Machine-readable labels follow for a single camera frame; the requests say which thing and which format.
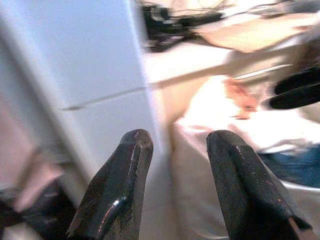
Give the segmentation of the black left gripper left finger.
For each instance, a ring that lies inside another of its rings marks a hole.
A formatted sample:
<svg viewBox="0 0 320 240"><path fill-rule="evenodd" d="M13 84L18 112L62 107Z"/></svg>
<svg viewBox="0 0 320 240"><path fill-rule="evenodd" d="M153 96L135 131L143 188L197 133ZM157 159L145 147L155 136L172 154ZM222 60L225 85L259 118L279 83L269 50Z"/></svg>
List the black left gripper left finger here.
<svg viewBox="0 0 320 240"><path fill-rule="evenodd" d="M90 181L66 232L69 240L137 240L153 141L145 129L123 135Z"/></svg>

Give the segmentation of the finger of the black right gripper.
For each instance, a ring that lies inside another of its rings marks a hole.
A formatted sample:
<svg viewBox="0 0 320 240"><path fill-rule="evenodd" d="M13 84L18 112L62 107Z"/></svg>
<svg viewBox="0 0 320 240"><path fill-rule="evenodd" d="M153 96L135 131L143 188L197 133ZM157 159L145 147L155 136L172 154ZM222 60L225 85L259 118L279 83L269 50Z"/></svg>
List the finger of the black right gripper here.
<svg viewBox="0 0 320 240"><path fill-rule="evenodd" d="M264 100L260 105L270 110L290 110L318 103L320 84L298 87Z"/></svg>
<svg viewBox="0 0 320 240"><path fill-rule="evenodd" d="M318 84L319 82L320 68L311 67L300 72L293 73L279 81L274 87L274 93L276 95L280 95L300 87Z"/></svg>

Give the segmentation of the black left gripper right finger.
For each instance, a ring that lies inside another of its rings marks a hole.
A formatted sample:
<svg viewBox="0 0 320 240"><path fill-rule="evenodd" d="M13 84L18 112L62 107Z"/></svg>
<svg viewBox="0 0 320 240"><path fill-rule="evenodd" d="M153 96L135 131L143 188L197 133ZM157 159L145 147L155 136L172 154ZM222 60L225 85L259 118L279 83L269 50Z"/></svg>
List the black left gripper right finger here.
<svg viewBox="0 0 320 240"><path fill-rule="evenodd" d="M229 239L312 239L312 226L288 190L241 137L217 130L206 145Z"/></svg>

